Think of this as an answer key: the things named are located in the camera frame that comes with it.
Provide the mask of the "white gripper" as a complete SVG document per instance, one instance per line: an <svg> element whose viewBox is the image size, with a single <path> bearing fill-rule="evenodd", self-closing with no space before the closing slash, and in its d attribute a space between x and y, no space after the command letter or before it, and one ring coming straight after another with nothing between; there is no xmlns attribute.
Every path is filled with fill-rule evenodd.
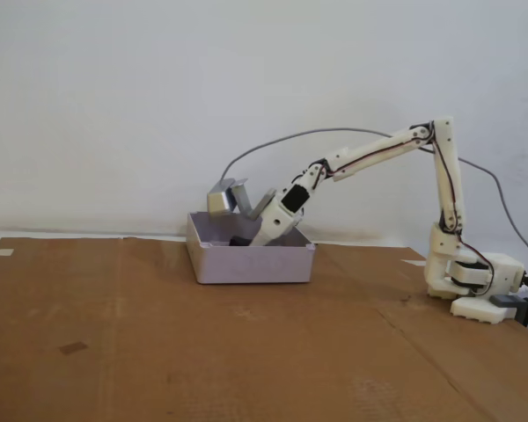
<svg viewBox="0 0 528 422"><path fill-rule="evenodd" d="M278 244L302 219L300 212L292 213L280 202L270 202L260 215L261 225L250 246L268 246Z"/></svg>

